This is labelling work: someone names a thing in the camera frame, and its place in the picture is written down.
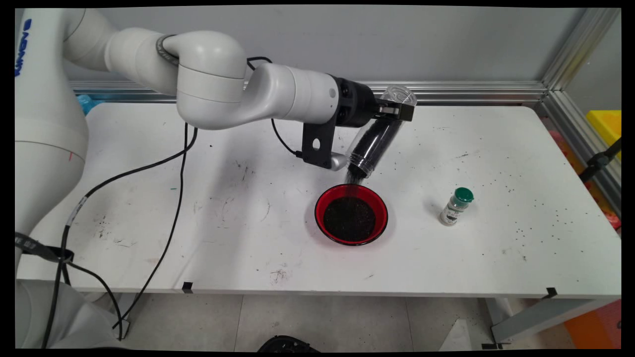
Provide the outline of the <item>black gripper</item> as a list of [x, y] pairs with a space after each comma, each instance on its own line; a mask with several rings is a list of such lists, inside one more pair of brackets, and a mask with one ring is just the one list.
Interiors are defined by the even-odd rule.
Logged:
[[334, 77], [338, 102], [331, 121], [335, 126], [361, 128], [371, 119], [403, 120], [411, 122], [415, 106], [390, 100], [375, 99], [365, 84]]

